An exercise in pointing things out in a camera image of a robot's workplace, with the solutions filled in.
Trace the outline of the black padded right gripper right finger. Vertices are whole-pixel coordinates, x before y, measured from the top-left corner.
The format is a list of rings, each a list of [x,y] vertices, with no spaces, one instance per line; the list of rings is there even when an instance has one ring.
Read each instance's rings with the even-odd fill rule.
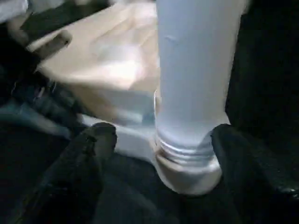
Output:
[[[299,180],[257,139],[230,125],[213,129],[224,183],[244,224],[297,224]]]

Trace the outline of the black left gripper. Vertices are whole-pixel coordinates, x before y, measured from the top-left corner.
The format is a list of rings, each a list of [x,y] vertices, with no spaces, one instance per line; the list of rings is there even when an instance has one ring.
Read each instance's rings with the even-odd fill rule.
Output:
[[[55,123],[69,129],[86,127],[78,117],[78,113],[82,109],[79,101],[69,90],[57,82],[18,80],[13,84],[11,94]]]

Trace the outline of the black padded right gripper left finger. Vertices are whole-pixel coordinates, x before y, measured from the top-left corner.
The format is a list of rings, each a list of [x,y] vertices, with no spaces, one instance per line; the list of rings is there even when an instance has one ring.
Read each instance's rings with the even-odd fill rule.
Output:
[[[116,128],[109,123],[85,128],[5,212],[5,223],[91,223],[116,142]]]

